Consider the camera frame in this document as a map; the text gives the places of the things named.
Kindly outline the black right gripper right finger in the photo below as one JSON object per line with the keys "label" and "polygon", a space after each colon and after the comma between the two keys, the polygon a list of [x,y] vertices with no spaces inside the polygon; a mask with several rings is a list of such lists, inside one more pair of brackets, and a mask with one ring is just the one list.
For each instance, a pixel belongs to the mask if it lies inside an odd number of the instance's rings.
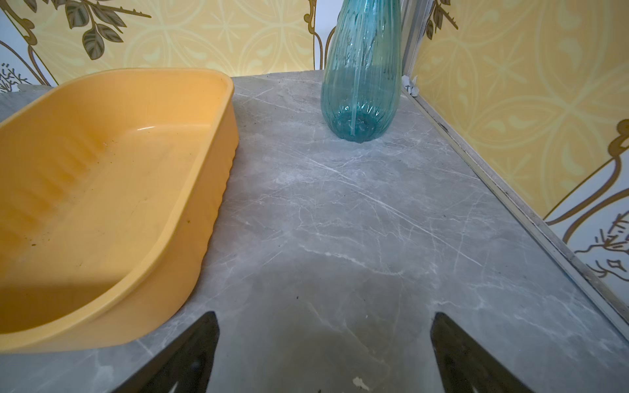
{"label": "black right gripper right finger", "polygon": [[444,391],[532,392],[447,314],[435,314],[430,337]]}

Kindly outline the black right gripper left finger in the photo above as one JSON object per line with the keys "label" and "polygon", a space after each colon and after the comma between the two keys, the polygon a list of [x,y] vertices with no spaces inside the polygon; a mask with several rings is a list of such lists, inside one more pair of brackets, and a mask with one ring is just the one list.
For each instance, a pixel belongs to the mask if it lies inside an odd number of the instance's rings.
{"label": "black right gripper left finger", "polygon": [[219,323],[203,314],[116,392],[205,392],[218,347]]}

